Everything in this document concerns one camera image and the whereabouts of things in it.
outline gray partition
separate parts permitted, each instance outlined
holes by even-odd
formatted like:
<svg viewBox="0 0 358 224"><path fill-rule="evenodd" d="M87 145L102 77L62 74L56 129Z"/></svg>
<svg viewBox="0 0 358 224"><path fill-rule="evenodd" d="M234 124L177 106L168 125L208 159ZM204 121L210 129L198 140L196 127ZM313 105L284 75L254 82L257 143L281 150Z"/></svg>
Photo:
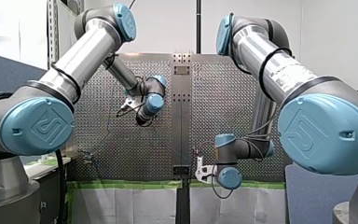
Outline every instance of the gray partition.
<svg viewBox="0 0 358 224"><path fill-rule="evenodd" d="M193 54L124 54L119 58L140 77L168 79L166 106L152 126L136 125L134 114L116 118L123 88L101 67L76 105L75 147L91 152L94 163L79 153L69 170L72 180L172 179L176 164L195 166L193 149L219 133L249 132L256 82L229 58ZM275 155L263 162L241 161L244 179L284 181L287 160L273 129ZM213 164L213 146L201 149Z"/></svg>
<svg viewBox="0 0 358 224"><path fill-rule="evenodd" d="M45 73L43 69L0 57L0 91L15 91L27 80L38 80ZM38 158L40 157L21 157L21 160L27 163Z"/></svg>

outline gray panel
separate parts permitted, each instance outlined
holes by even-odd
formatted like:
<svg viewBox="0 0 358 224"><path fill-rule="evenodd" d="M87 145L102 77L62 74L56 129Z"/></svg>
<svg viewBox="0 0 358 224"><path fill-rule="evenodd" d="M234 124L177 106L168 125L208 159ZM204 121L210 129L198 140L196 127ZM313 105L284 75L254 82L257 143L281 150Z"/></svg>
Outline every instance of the gray panel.
<svg viewBox="0 0 358 224"><path fill-rule="evenodd" d="M157 180L172 178L172 55L120 56L136 76L167 78L166 105L150 127L139 127L135 112L116 118L124 89L100 67L76 105L77 150L90 151L96 167L76 160L72 179Z"/></svg>
<svg viewBox="0 0 358 224"><path fill-rule="evenodd" d="M213 141L220 133L234 133L238 137L250 131L252 110L257 85L252 76L240 72L228 57L194 55L192 146ZM284 181L284 152L279 143L276 124L272 139L276 146L274 156L263 162L240 161L244 179ZM215 160L213 146L200 149L205 164Z"/></svg>

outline green tape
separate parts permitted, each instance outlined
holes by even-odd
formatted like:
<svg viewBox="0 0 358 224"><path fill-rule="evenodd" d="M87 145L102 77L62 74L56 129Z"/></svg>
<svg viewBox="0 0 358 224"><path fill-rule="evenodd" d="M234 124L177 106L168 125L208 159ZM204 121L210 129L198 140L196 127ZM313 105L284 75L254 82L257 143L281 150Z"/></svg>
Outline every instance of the green tape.
<svg viewBox="0 0 358 224"><path fill-rule="evenodd" d="M193 180L190 184L190 187L211 188L211 185ZM242 182L241 187L251 188L251 189L286 189L286 184L284 182L258 182L258 181L246 180Z"/></svg>
<svg viewBox="0 0 358 224"><path fill-rule="evenodd" d="M69 189L179 189L181 181L94 180L68 182Z"/></svg>

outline metal bracket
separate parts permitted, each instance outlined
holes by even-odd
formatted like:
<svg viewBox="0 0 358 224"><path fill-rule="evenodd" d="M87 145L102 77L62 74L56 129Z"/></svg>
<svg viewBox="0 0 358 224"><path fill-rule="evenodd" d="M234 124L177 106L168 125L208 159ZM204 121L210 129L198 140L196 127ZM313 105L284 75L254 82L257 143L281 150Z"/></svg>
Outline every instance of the metal bracket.
<svg viewBox="0 0 358 224"><path fill-rule="evenodd" d="M124 102L124 105L122 105L120 107L120 111L125 112L129 108L131 108L132 110L137 112L139 110L139 108L141 107L141 104L142 104L141 97L128 96L126 98L126 101Z"/></svg>
<svg viewBox="0 0 358 224"><path fill-rule="evenodd" d="M60 58L57 0L48 0L48 68Z"/></svg>
<svg viewBox="0 0 358 224"><path fill-rule="evenodd" d="M173 74L190 75L191 54L175 53L173 54Z"/></svg>
<svg viewBox="0 0 358 224"><path fill-rule="evenodd" d="M212 165L202 165L203 157L197 157L197 171L196 171L196 178L199 182L205 184L212 184L212 178L217 173L217 168L213 170Z"/></svg>

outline metal post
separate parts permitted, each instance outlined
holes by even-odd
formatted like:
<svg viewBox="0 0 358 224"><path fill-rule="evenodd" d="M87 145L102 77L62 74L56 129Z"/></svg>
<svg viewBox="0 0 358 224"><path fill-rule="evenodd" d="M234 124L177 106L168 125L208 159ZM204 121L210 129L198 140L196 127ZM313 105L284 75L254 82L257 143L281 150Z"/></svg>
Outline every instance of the metal post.
<svg viewBox="0 0 358 224"><path fill-rule="evenodd" d="M201 0L197 0L197 53L201 54Z"/></svg>

